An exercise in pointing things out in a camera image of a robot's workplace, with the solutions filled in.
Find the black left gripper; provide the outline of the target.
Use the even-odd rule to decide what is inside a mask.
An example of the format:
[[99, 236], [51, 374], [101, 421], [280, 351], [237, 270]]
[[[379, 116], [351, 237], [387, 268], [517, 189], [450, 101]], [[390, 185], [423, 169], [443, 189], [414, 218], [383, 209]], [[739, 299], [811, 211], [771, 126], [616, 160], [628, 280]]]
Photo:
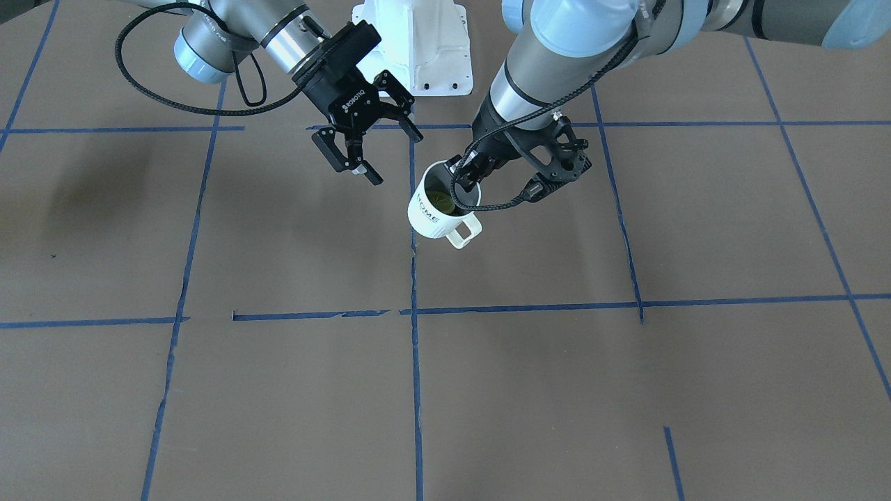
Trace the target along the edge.
[[481, 178], [489, 177], [510, 161], [519, 158], [516, 147], [510, 142], [509, 128], [497, 134], [488, 134], [488, 128], [474, 128], [473, 139], [486, 136], [471, 152], [476, 153], [470, 161], [462, 157], [449, 159], [449, 191], [472, 191]]

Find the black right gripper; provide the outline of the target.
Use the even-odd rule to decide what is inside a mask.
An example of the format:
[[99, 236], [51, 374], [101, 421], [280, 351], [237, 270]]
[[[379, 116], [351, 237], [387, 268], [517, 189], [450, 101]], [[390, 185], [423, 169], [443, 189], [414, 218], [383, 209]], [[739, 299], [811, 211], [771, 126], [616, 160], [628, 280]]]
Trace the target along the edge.
[[[376, 28], [360, 20], [321, 42], [310, 54], [293, 82], [329, 121], [333, 128], [320, 128], [311, 138], [322, 156], [337, 173], [364, 175], [373, 185], [381, 175], [365, 159], [363, 137], [382, 118], [395, 121], [412, 143], [423, 134], [411, 120], [415, 98], [398, 78], [382, 70], [366, 79], [358, 64], [381, 42]], [[338, 132], [344, 134], [337, 145]]]

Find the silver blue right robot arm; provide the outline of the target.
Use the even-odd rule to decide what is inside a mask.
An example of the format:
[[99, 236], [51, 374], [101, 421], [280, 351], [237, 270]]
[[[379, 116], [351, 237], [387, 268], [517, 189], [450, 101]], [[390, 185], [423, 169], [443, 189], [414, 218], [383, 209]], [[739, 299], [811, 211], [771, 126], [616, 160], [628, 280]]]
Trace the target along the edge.
[[[123, 60], [125, 38], [154, 14], [169, 12], [188, 17], [175, 39], [174, 55], [192, 79], [219, 84], [239, 76], [239, 66], [254, 51], [264, 49], [290, 76], [295, 88], [268, 104], [247, 102], [243, 110], [214, 110], [179, 104], [136, 81]], [[318, 22], [303, 1], [184, 1], [143, 2], [143, 12], [124, 26], [115, 41], [115, 60], [122, 76], [141, 94], [168, 107], [207, 116], [253, 116], [305, 95], [328, 121], [313, 134], [313, 141], [331, 167], [365, 175], [382, 183], [363, 153], [363, 137], [382, 118], [399, 123], [413, 143], [423, 134], [413, 121], [414, 97], [388, 70], [372, 81], [359, 63], [381, 44], [381, 35], [366, 20], [348, 22], [331, 33]]]

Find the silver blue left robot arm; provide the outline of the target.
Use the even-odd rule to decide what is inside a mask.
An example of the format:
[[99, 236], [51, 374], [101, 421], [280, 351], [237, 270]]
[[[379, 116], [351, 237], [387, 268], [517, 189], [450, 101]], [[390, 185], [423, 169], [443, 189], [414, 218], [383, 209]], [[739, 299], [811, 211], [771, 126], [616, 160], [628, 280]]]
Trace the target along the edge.
[[888, 1], [504, 1], [517, 38], [472, 123], [455, 188], [470, 191], [506, 163], [535, 169], [538, 200], [591, 168], [588, 143], [558, 112], [612, 70], [667, 54], [701, 32], [824, 49], [859, 49], [889, 29]]

